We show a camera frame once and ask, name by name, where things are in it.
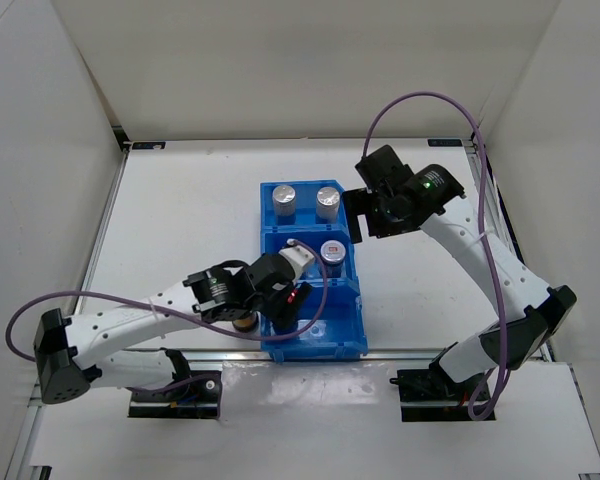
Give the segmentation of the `silver-lid salt shaker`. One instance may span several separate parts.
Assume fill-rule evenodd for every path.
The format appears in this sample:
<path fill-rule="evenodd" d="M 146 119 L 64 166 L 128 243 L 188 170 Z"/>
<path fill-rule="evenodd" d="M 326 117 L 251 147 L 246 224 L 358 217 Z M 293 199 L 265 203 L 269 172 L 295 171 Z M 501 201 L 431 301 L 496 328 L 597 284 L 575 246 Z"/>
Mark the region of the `silver-lid salt shaker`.
<path fill-rule="evenodd" d="M 296 191 L 288 184 L 277 185 L 272 191 L 274 214 L 278 219 L 291 220 L 296 212 Z"/>
<path fill-rule="evenodd" d="M 340 208 L 340 192 L 330 186 L 321 188 L 316 193 L 316 215 L 326 223 L 335 223 Z"/>

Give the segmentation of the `white-lid spice jar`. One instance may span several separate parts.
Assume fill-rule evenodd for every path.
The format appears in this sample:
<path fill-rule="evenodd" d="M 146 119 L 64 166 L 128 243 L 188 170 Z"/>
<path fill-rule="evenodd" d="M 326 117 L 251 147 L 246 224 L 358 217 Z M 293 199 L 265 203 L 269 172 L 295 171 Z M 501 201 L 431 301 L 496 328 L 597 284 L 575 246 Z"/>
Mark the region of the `white-lid spice jar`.
<path fill-rule="evenodd" d="M 338 240 L 327 240 L 320 248 L 320 256 L 329 278 L 340 278 L 346 259 L 346 248 Z"/>

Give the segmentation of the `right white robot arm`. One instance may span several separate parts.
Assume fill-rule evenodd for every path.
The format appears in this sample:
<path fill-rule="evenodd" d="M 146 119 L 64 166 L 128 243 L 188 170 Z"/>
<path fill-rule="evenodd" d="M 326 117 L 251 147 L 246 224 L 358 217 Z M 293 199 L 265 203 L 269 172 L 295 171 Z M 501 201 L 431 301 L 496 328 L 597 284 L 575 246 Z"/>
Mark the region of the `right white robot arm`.
<path fill-rule="evenodd" d="M 469 378 L 496 367 L 517 370 L 562 325 L 577 296 L 550 286 L 497 238 L 480 229 L 462 185 L 444 167 L 413 172 L 400 161 L 361 160 L 364 187 L 342 196 L 353 242 L 364 217 L 372 237 L 422 231 L 442 246 L 480 288 L 497 319 L 446 348 L 430 366 L 429 387 L 440 399 L 460 393 Z"/>

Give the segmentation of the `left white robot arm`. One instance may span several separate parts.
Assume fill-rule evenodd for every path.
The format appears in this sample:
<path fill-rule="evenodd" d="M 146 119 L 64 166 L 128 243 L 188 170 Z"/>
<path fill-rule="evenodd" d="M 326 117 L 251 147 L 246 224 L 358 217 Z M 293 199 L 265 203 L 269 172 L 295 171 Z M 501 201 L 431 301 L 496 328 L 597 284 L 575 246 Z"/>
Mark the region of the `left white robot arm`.
<path fill-rule="evenodd" d="M 292 246 L 253 264 L 223 262 L 108 311 L 73 317 L 45 312 L 33 343 L 43 402 L 64 403 L 100 387 L 155 389 L 168 400 L 182 398 L 190 386 L 184 356 L 174 349 L 134 352 L 132 346 L 218 322 L 233 322 L 245 333 L 254 314 L 287 330 L 311 292 L 301 277 L 314 260 Z"/>

